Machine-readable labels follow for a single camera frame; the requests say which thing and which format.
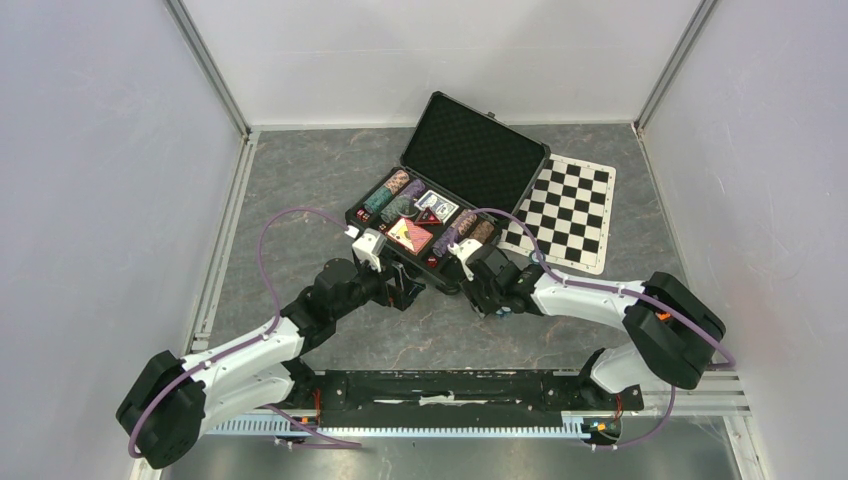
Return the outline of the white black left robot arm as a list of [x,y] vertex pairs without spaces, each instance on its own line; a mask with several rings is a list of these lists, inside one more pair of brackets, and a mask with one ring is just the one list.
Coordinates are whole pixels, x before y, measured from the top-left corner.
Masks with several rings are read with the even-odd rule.
[[242,413],[283,401],[306,405],[314,381],[302,355],[334,335],[337,322],[354,310],[374,302],[403,311],[425,288],[401,264],[378,272],[332,259],[260,327],[181,358],[169,350],[154,355],[116,411],[129,436],[129,455],[161,469],[211,428]]

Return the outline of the black red all-in triangle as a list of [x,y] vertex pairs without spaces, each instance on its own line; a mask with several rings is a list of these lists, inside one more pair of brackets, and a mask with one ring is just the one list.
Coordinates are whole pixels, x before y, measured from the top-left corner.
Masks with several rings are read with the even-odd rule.
[[443,222],[431,208],[426,207],[419,212],[419,215],[414,220],[414,224],[417,226],[431,227],[440,226]]

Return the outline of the clear dealer button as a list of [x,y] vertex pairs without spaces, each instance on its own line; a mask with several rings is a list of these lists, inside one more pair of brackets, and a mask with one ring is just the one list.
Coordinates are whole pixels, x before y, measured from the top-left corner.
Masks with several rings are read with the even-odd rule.
[[415,206],[414,202],[403,203],[398,208],[398,216],[401,218],[415,219],[419,215],[420,210]]

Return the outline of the teal poker chip stack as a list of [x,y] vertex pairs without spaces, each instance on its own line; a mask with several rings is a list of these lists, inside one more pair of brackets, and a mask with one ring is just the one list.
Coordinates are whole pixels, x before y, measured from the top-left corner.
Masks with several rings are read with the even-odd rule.
[[394,196],[394,193],[386,186],[380,186],[364,202],[362,208],[368,214],[379,212],[383,206]]

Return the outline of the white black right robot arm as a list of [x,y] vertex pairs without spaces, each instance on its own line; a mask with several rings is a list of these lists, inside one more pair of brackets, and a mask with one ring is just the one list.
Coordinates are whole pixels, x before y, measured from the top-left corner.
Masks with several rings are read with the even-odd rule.
[[567,316],[627,334],[626,344],[602,350],[584,366],[577,392],[591,408],[602,408],[617,393],[645,381],[695,389],[726,334],[724,323],[664,272],[646,281],[593,280],[539,263],[519,268],[499,248],[476,240],[449,250],[465,276],[463,293],[481,316]]

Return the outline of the black poker case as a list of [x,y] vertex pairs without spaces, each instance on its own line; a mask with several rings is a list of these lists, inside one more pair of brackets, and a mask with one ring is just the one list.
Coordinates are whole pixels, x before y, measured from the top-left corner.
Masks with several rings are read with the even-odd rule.
[[[487,211],[498,209],[515,213],[549,158],[550,149],[546,144],[498,121],[493,114],[477,111],[442,92],[433,93],[398,166],[391,171],[393,174],[405,170],[410,176],[409,182],[392,199],[413,180],[419,179],[426,185],[423,194],[434,190],[458,204],[459,209],[442,225],[426,228],[433,239],[419,255],[389,241],[386,247],[393,259],[403,263],[412,276],[426,279],[443,293],[459,293],[462,269],[452,254],[447,252],[441,258],[436,257],[438,265],[435,268],[427,265],[427,259],[434,256],[433,244],[464,209],[475,211],[475,225],[482,220],[493,223],[495,232],[488,242],[497,239],[506,221]],[[357,217],[357,212],[364,210],[363,202],[384,183],[381,181],[372,187],[346,211],[348,222],[361,229],[375,230],[385,223],[380,219],[380,212],[392,199],[379,212],[369,214],[369,223]],[[385,223],[387,230],[399,218]]]

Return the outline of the purple poker chip stack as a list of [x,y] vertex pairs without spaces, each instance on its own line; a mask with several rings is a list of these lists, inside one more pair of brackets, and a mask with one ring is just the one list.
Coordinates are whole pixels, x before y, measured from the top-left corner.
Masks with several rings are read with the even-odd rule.
[[413,180],[409,185],[407,185],[400,192],[398,197],[415,201],[423,194],[425,189],[426,189],[425,183],[423,181],[419,180],[419,179],[416,179],[416,180]]

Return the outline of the brown poker chip stack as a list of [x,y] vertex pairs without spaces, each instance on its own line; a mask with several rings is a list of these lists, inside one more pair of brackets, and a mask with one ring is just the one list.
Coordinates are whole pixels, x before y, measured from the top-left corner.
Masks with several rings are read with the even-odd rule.
[[485,245],[495,232],[495,225],[487,220],[482,220],[476,225],[474,230],[468,235],[469,239],[475,240],[482,245]]

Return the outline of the green yellow blue chip stack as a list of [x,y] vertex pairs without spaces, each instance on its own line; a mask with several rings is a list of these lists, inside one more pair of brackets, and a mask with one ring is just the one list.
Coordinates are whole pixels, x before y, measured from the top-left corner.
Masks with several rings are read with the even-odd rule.
[[412,200],[408,200],[405,198],[399,198],[398,196],[392,199],[389,204],[380,212],[380,219],[385,223],[390,223],[395,221],[398,216],[398,208],[406,202],[414,202]]

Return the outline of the pink poker chip stack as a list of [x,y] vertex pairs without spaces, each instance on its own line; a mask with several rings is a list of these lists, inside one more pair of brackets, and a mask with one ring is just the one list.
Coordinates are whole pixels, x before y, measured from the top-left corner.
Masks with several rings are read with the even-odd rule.
[[384,187],[391,195],[396,195],[399,190],[409,182],[409,180],[410,176],[405,170],[397,170],[385,181]]

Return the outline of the orange blue poker chip stack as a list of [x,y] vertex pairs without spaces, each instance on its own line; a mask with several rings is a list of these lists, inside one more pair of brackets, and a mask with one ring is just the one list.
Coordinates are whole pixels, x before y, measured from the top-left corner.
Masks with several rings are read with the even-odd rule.
[[451,223],[450,228],[457,234],[464,235],[476,222],[477,215],[470,209],[464,209]]

